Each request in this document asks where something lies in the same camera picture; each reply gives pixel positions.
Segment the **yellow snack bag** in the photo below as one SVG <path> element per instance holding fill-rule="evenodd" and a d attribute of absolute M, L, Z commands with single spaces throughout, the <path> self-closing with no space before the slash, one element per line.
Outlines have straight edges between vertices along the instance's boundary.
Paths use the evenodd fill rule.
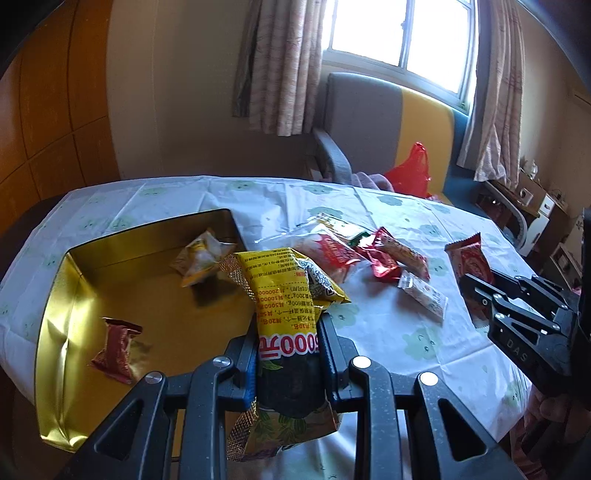
<path fill-rule="evenodd" d="M 253 460 L 335 432 L 326 401 L 316 320 L 333 302 L 349 302 L 312 260 L 291 248 L 240 252 L 220 269 L 256 302 L 259 334 L 256 403 L 228 439 L 228 457 Z"/>

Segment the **red snack packet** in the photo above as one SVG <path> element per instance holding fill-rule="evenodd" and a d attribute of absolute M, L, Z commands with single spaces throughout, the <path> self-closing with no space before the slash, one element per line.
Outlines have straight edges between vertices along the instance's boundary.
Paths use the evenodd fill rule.
<path fill-rule="evenodd" d="M 129 361 L 129 351 L 134 337 L 143 328 L 133 323 L 103 318 L 107 324 L 105 347 L 91 360 L 92 366 L 121 383 L 131 385 L 138 380 Z"/>
<path fill-rule="evenodd" d="M 379 281 L 398 281 L 402 275 L 402 268 L 391 255 L 374 248 L 375 238 L 375 235 L 370 235 L 361 239 L 356 250 L 371 262 L 371 270 Z"/>
<path fill-rule="evenodd" d="M 375 232 L 374 248 L 386 252 L 391 257 L 406 265 L 407 270 L 424 281 L 431 279 L 427 257 L 400 243 L 384 227 Z"/>
<path fill-rule="evenodd" d="M 494 282 L 495 278 L 480 245 L 480 233 L 465 240 L 446 245 L 445 251 L 452 262 L 453 272 L 457 280 L 460 280 L 464 274 L 469 273 L 489 284 Z"/>

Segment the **clear plastic wrapper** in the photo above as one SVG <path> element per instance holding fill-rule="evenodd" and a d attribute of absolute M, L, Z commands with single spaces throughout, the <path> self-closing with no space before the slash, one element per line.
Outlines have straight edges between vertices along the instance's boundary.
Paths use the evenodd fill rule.
<path fill-rule="evenodd" d="M 258 250 L 292 248 L 313 260 L 333 281 L 343 283 L 364 257 L 342 242 L 317 217 L 311 217 L 293 230 L 256 242 Z"/>
<path fill-rule="evenodd" d="M 220 242 L 208 229 L 183 248 L 170 266 L 183 276 L 181 286 L 188 287 L 216 274 L 219 262 L 235 249 L 236 244 Z"/>
<path fill-rule="evenodd" d="M 403 289 L 427 310 L 433 312 L 440 321 L 443 321 L 448 299 L 427 282 L 405 270 L 398 282 L 398 288 Z"/>

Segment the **printed label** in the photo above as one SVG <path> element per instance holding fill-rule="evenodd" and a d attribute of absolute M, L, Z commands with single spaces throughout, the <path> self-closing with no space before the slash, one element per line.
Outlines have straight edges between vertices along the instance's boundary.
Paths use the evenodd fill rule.
<path fill-rule="evenodd" d="M 314 303 L 306 272 L 292 250 L 244 252 L 241 259 L 256 298 L 259 358 L 317 351 Z"/>

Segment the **wall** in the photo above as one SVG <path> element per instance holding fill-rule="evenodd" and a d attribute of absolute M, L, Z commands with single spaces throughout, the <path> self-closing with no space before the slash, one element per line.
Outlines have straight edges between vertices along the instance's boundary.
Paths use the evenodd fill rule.
<path fill-rule="evenodd" d="M 105 87 L 110 0 L 67 0 L 0 79 L 0 234 L 27 209 L 114 181 Z"/>
<path fill-rule="evenodd" d="M 569 216 L 576 218 L 591 205 L 591 106 L 569 99 L 551 185 L 560 189 L 569 204 Z"/>
<path fill-rule="evenodd" d="M 547 186 L 560 145 L 568 78 L 574 69 L 548 31 L 522 6 L 519 17 L 525 49 L 519 156 L 533 157 L 538 180 Z"/>
<path fill-rule="evenodd" d="M 107 86 L 122 177 L 302 175 L 309 135 L 264 135 L 231 116 L 248 4 L 113 0 Z"/>

